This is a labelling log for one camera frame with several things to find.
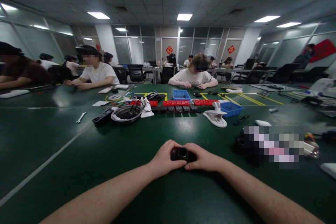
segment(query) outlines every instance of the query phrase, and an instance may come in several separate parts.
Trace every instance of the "blue plastic basket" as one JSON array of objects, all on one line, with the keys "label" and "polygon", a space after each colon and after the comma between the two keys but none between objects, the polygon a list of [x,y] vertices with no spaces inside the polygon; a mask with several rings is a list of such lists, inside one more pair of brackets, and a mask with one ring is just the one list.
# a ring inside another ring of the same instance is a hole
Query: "blue plastic basket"
[{"label": "blue plastic basket", "polygon": [[231,117],[240,114],[241,110],[243,109],[242,106],[239,106],[233,102],[226,102],[220,104],[220,110],[226,112],[227,114],[223,115],[223,117]]},{"label": "blue plastic basket", "polygon": [[190,100],[187,90],[173,90],[173,100]]}]

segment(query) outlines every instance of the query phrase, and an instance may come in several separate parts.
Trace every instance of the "paper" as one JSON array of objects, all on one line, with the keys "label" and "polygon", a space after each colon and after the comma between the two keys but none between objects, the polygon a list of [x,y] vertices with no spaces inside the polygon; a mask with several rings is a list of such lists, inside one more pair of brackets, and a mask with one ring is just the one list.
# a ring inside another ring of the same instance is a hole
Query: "paper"
[{"label": "paper", "polygon": [[95,104],[93,104],[94,107],[99,107],[101,105],[105,105],[107,104],[107,101],[97,101]]}]

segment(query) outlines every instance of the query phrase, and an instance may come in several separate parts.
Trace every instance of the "green workbench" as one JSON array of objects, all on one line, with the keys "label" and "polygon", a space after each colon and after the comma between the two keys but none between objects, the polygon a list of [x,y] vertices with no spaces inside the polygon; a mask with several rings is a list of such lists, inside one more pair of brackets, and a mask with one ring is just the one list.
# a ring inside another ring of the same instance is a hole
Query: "green workbench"
[{"label": "green workbench", "polygon": [[[200,99],[222,99],[206,94],[223,92],[221,86],[188,92],[205,93]],[[334,221],[336,181],[319,165],[336,162],[333,145],[319,141],[320,158],[304,160],[300,169],[279,169],[279,164],[249,164],[233,152],[232,144],[243,126],[256,119],[273,126],[302,126],[306,132],[321,133],[335,127],[335,121],[317,109],[292,104],[272,93],[258,96],[261,90],[243,86],[243,96],[225,98],[241,104],[240,115],[227,118],[226,128],[217,128],[202,114],[158,114],[120,126],[109,123],[97,129],[91,120],[102,113],[92,107],[109,94],[98,94],[103,87],[79,90],[60,86],[45,92],[32,92],[0,100],[1,181],[0,198],[42,165],[71,139],[66,149],[0,207],[0,223],[38,223],[72,198],[110,178],[149,162],[161,145],[173,139],[180,144],[194,142],[206,150],[235,163],[267,185],[305,207],[326,223]],[[170,85],[138,85],[130,92],[166,93]],[[293,98],[300,97],[284,92]],[[269,108],[278,112],[270,113]],[[87,114],[75,124],[82,112]],[[249,114],[245,124],[233,126]],[[147,186],[116,218],[115,223],[260,223],[254,210],[218,174],[175,170]]]}]

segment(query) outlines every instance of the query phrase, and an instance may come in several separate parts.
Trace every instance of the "metal bowl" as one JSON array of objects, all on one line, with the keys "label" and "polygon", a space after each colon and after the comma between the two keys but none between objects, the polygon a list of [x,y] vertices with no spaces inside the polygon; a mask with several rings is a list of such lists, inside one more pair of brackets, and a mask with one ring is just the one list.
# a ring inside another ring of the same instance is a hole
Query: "metal bowl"
[{"label": "metal bowl", "polygon": [[[119,113],[121,112],[125,112],[125,111],[130,111],[131,109],[135,109],[138,114],[136,116],[134,116],[133,118],[130,119],[117,119],[115,118],[113,115],[118,116]],[[120,107],[116,110],[113,111],[113,113],[111,114],[111,119],[112,121],[118,122],[118,123],[122,123],[122,124],[131,124],[133,122],[135,122],[136,120],[138,120],[138,118],[140,117],[142,113],[142,107],[141,106],[134,106],[134,105],[126,105],[123,107]]]}]

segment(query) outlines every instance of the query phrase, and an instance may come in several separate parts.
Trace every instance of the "white column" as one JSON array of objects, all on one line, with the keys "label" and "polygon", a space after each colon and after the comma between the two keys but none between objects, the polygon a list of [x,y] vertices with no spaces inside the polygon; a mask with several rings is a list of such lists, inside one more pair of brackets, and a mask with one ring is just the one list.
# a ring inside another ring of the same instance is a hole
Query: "white column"
[{"label": "white column", "polygon": [[110,24],[95,24],[98,34],[101,49],[104,52],[111,53],[113,55],[113,61],[119,64],[116,45],[114,44],[112,28]]}]

